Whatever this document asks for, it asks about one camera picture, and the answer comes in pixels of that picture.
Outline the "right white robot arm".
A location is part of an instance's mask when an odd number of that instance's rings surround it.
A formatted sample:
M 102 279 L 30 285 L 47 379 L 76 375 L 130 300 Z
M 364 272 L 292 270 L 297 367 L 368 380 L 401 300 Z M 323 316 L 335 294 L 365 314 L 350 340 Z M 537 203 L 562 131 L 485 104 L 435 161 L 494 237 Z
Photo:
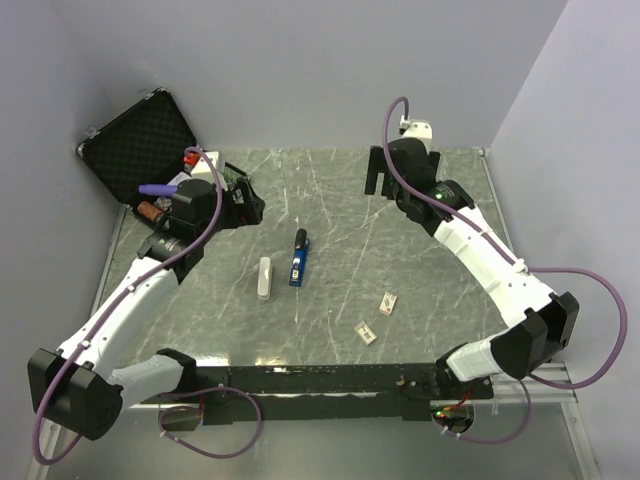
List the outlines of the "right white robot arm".
M 399 139 L 387 150 L 373 146 L 364 192 L 380 193 L 471 273 L 497 307 L 505 327 L 462 344 L 438 361 L 438 390 L 457 398 L 473 380 L 505 373 L 522 379 L 569 343 L 579 303 L 556 294 L 531 274 L 486 222 L 472 197 L 455 181 L 436 177 L 440 155 L 417 139 Z

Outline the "black poker chip case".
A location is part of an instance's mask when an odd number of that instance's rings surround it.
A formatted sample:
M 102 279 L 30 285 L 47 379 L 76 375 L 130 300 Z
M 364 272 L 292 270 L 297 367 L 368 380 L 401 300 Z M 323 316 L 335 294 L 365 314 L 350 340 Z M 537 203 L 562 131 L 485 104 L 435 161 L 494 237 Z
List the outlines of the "black poker chip case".
M 200 154 L 211 174 L 192 177 L 185 169 L 187 153 Z M 219 175 L 169 91 L 156 89 L 80 143 L 77 155 L 113 197 L 134 215 L 167 236 L 183 242 L 196 239 L 214 211 L 220 214 L 223 191 L 248 175 L 228 163 Z M 143 184 L 176 185 L 172 197 L 141 195 Z

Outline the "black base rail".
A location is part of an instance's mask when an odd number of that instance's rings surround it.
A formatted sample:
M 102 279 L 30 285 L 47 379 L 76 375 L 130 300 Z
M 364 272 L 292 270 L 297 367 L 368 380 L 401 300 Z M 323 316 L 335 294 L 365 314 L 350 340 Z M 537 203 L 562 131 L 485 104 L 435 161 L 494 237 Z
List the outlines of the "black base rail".
M 177 391 L 150 402 L 204 408 L 206 425 L 225 425 L 256 418 L 252 404 L 224 386 L 249 394 L 262 419 L 325 420 L 399 417 L 429 421 L 437 404 L 490 400 L 491 380 L 461 383 L 435 363 L 199 367 Z

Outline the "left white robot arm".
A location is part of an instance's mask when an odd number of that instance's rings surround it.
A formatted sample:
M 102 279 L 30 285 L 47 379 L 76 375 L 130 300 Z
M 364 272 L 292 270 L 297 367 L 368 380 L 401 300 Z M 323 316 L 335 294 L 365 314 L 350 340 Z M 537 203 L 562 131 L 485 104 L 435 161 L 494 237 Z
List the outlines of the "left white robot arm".
M 204 257 L 221 229 L 261 223 L 265 203 L 247 177 L 222 190 L 188 179 L 173 191 L 171 208 L 137 251 L 125 278 L 98 311 L 57 350 L 37 350 L 27 364 L 38 419 L 97 440 L 120 412 L 160 394 L 183 402 L 196 392 L 194 358 L 174 349 L 126 368 L 117 362 L 155 308 L 168 299 Z

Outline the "white stapler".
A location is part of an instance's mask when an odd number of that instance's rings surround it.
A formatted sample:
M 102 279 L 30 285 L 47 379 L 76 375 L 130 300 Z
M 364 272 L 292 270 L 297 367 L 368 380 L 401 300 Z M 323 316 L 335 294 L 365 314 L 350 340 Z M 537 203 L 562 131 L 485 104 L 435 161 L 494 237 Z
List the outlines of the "white stapler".
M 270 257 L 261 257 L 258 267 L 257 296 L 260 300 L 268 300 L 272 286 L 272 261 Z

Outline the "staple box with red label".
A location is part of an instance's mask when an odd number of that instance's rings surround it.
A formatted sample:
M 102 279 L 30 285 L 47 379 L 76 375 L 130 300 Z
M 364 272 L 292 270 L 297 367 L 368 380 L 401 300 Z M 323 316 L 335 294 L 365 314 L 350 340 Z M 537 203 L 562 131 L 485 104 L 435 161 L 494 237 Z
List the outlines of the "staple box with red label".
M 396 302 L 397 302 L 396 295 L 391 294 L 389 292 L 385 292 L 379 306 L 379 311 L 384 315 L 387 315 L 387 316 L 391 315 L 394 310 Z

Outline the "small white staple box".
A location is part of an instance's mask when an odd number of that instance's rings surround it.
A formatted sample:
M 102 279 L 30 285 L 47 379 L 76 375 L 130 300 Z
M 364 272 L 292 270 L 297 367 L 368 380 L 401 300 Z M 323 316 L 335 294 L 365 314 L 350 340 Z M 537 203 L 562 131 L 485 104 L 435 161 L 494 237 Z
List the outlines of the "small white staple box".
M 377 335 L 373 332 L 373 330 L 369 327 L 369 325 L 364 321 L 361 321 L 360 323 L 358 323 L 354 327 L 354 331 L 366 345 L 371 345 L 373 342 L 377 340 Z

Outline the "blue stapler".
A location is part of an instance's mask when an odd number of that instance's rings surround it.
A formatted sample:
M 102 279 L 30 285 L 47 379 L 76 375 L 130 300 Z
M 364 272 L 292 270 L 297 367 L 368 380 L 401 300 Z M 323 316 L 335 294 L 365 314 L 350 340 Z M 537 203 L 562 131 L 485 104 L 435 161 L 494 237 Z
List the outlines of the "blue stapler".
M 300 228 L 296 232 L 292 264 L 289 274 L 289 285 L 300 287 L 303 282 L 304 269 L 309 252 L 310 240 L 307 230 Z

